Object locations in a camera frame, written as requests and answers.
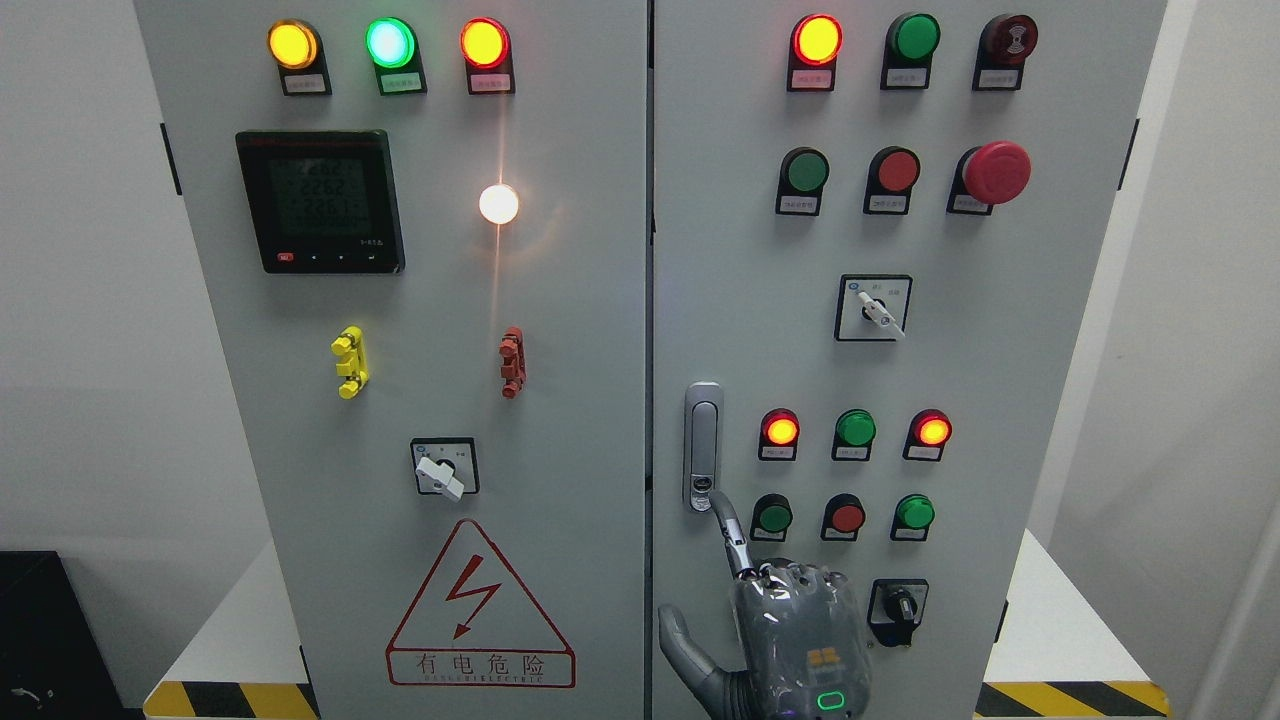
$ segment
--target control panel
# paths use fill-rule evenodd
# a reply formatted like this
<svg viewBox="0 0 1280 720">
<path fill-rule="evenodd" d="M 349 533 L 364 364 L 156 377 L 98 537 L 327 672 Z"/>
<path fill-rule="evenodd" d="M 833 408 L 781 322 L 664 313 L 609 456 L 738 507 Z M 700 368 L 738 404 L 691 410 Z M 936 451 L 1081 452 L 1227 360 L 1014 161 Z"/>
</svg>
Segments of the control panel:
<svg viewBox="0 0 1280 720">
<path fill-rule="evenodd" d="M 321 714 L 643 717 L 646 4 L 136 8 Z"/>
<path fill-rule="evenodd" d="M 1162 12 L 658 4 L 653 605 L 726 669 L 690 388 L 753 557 L 850 579 L 865 717 L 973 714 Z M 653 716 L 703 715 L 659 650 Z"/>
<path fill-rule="evenodd" d="M 1164 0 L 134 5 L 325 717 L 972 715 Z"/>
</svg>

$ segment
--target digital power meter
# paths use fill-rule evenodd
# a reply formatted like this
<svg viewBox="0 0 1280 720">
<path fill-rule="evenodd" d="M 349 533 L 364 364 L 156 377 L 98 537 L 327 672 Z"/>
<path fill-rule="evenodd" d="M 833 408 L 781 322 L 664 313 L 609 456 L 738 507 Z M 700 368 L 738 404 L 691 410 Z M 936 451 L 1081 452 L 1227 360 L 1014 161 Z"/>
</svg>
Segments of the digital power meter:
<svg viewBox="0 0 1280 720">
<path fill-rule="evenodd" d="M 398 273 L 404 268 L 387 133 L 236 133 L 268 273 Z"/>
</svg>

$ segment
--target robotic hand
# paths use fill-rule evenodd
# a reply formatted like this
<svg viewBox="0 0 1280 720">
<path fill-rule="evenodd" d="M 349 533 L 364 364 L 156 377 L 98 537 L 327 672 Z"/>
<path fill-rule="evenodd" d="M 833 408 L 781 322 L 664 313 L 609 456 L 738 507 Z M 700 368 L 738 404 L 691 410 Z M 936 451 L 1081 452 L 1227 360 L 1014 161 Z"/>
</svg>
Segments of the robotic hand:
<svg viewBox="0 0 1280 720">
<path fill-rule="evenodd" d="M 712 720 L 861 717 L 870 667 L 849 579 L 788 560 L 753 565 L 732 503 L 709 493 L 733 573 L 733 616 L 746 670 L 722 670 L 680 610 L 658 609 L 662 653 Z"/>
</svg>

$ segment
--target warning triangle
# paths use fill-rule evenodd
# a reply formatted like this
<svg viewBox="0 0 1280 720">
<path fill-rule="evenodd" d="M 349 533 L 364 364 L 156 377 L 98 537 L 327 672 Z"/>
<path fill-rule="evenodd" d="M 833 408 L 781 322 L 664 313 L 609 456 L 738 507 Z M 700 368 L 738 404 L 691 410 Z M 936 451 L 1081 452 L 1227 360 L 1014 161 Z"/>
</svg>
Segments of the warning triangle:
<svg viewBox="0 0 1280 720">
<path fill-rule="evenodd" d="M 498 546 L 458 520 L 387 646 L 397 685 L 572 688 L 576 657 Z"/>
</svg>

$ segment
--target red push button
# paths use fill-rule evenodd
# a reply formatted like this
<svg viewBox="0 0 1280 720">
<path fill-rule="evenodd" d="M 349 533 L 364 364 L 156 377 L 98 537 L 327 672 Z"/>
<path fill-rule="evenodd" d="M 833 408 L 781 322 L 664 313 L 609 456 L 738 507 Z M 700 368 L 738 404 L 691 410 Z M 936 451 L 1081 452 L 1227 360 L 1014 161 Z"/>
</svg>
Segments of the red push button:
<svg viewBox="0 0 1280 720">
<path fill-rule="evenodd" d="M 902 192 L 920 178 L 920 161 L 906 150 L 897 150 L 881 161 L 876 179 L 890 192 Z"/>
<path fill-rule="evenodd" d="M 836 510 L 831 516 L 831 527 L 841 533 L 852 533 L 867 521 L 867 514 L 856 505 L 846 505 Z"/>
<path fill-rule="evenodd" d="M 1021 195 L 1032 179 L 1032 156 L 1016 142 L 983 145 L 964 165 L 964 184 L 975 200 L 1000 205 Z"/>
<path fill-rule="evenodd" d="M 982 49 L 992 63 L 1021 65 L 1036 51 L 1039 29 L 1027 15 L 1000 15 L 982 31 Z"/>
</svg>

